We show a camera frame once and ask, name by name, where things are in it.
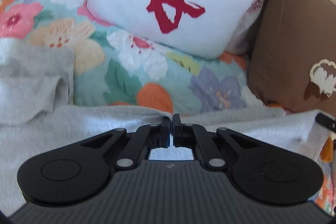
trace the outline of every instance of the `floral bedsheet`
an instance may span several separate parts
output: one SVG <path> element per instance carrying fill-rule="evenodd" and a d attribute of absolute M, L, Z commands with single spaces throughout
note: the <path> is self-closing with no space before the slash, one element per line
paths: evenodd
<path fill-rule="evenodd" d="M 75 105 L 196 114 L 262 104 L 247 87 L 244 58 L 204 60 L 142 39 L 95 18 L 85 0 L 2 0 L 0 37 L 71 48 Z"/>

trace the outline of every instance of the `green leaf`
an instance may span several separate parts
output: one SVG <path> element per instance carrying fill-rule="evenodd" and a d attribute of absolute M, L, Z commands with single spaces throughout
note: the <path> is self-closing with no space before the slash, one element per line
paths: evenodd
<path fill-rule="evenodd" d="M 40 22 L 45 20 L 51 20 L 54 16 L 51 13 L 51 10 L 44 10 L 40 12 L 37 16 L 34 17 L 34 28 L 37 28 L 37 26 L 40 24 Z"/>
<path fill-rule="evenodd" d="M 185 68 L 192 75 L 197 76 L 200 73 L 199 65 L 188 55 L 178 55 L 172 52 L 166 53 L 166 56 L 174 60 L 181 67 Z"/>
<path fill-rule="evenodd" d="M 118 62 L 110 61 L 105 82 L 110 89 L 110 93 L 103 94 L 108 104 L 118 101 L 137 104 L 136 96 L 142 88 L 139 78 L 129 77 L 127 71 Z"/>
<path fill-rule="evenodd" d="M 101 47 L 112 47 L 107 41 L 107 32 L 95 31 L 92 35 L 90 35 L 90 39 L 97 41 Z"/>

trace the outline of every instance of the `brown fabric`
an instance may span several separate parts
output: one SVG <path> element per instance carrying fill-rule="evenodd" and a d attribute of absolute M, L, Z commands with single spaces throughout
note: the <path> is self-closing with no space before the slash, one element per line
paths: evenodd
<path fill-rule="evenodd" d="M 321 94 L 310 79 L 312 66 L 323 59 L 336 62 L 336 5 L 268 0 L 249 67 L 252 93 L 294 112 L 317 108 L 336 116 L 336 92 Z M 336 77 L 332 66 L 320 67 Z"/>

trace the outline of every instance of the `metal screw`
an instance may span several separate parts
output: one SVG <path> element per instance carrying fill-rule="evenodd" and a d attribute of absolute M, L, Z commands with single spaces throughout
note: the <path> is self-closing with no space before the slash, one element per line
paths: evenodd
<path fill-rule="evenodd" d="M 131 159 L 120 159 L 117 161 L 117 165 L 120 167 L 130 167 L 133 164 Z"/>
<path fill-rule="evenodd" d="M 222 167 L 222 166 L 225 165 L 225 161 L 222 160 L 222 159 L 214 158 L 214 159 L 209 160 L 209 164 L 210 164 L 212 167 Z"/>

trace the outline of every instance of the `ribbed gray surface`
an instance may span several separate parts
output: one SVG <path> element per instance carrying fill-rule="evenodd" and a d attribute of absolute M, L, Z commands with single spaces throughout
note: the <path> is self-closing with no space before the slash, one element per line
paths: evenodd
<path fill-rule="evenodd" d="M 15 224 L 326 224 L 314 203 L 265 206 L 237 192 L 219 172 L 197 161 L 143 161 L 118 172 L 95 198 L 67 208 L 27 204 Z"/>

